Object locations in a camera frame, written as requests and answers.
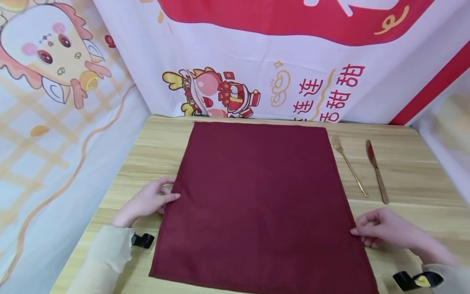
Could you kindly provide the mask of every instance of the beige sleeve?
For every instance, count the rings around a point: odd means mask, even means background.
[[[131,260],[133,235],[132,228],[103,227],[67,294],[111,294],[119,274]]]
[[[423,271],[435,272],[444,278],[441,285],[432,288],[434,294],[470,294],[470,268],[455,268],[441,264],[423,265]]]

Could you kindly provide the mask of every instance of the hand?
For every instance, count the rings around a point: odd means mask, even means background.
[[[171,194],[170,189],[164,186],[168,183],[174,183],[174,180],[164,177],[145,185],[116,213],[111,224],[118,228],[130,228],[141,216],[156,211],[163,213],[168,202],[180,197],[180,194]]]
[[[380,208],[363,214],[351,234],[361,236],[365,246],[379,247],[383,241],[410,249],[424,264],[438,263],[458,267],[452,253],[427,232],[394,212]]]
[[[363,214],[351,234],[361,236],[365,246],[377,248],[383,241],[411,250],[423,247],[432,237],[387,208]]]

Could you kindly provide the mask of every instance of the finger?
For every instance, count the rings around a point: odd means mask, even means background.
[[[369,212],[364,213],[363,215],[361,215],[356,221],[356,226],[365,226],[369,222],[373,222],[373,221],[377,220],[378,219],[378,210],[379,209],[369,211]]]
[[[373,224],[368,224],[365,226],[357,226],[354,229],[351,229],[351,234],[355,236],[361,236],[361,237],[377,237],[377,228],[379,226],[375,226]]]
[[[163,204],[167,204],[169,202],[175,201],[180,196],[181,195],[178,194],[178,193],[171,193],[171,194],[168,194],[168,195],[161,195],[160,197],[162,197],[162,199],[163,199]]]
[[[374,238],[372,238],[372,237],[366,237],[366,238],[364,239],[364,245],[367,246],[367,247],[369,247],[369,246],[372,244],[373,239],[374,239]]]
[[[163,185],[170,184],[170,183],[171,184],[174,183],[174,179],[170,177],[163,177],[161,179],[151,181],[150,183],[147,184],[146,187],[150,189],[152,193],[158,194],[160,192],[160,189],[162,189]]]
[[[372,248],[379,248],[384,241],[382,239],[376,238],[374,242],[372,242],[371,247]]]
[[[170,189],[168,189],[167,187],[163,186],[160,188],[160,193],[163,193],[164,195],[168,195],[168,194],[171,194],[172,192],[170,191]]]
[[[175,182],[175,180],[173,178],[168,177],[168,176],[164,176],[163,178],[157,180],[157,183],[159,183],[161,186],[163,186],[165,184],[173,184],[174,182]]]

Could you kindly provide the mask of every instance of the black strap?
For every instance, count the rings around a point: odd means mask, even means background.
[[[393,279],[397,282],[403,292],[419,288],[434,288],[444,282],[441,275],[432,271],[425,271],[414,277],[411,277],[405,271],[401,271],[393,275]]]
[[[153,243],[153,240],[155,240],[155,237],[149,234],[143,234],[142,237],[137,234],[134,234],[132,236],[132,246],[138,246],[145,249],[149,249]]]

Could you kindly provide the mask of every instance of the red banner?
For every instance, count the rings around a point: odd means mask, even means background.
[[[434,0],[158,2],[176,22],[209,23],[264,35],[308,35],[348,46],[364,46],[401,37]]]

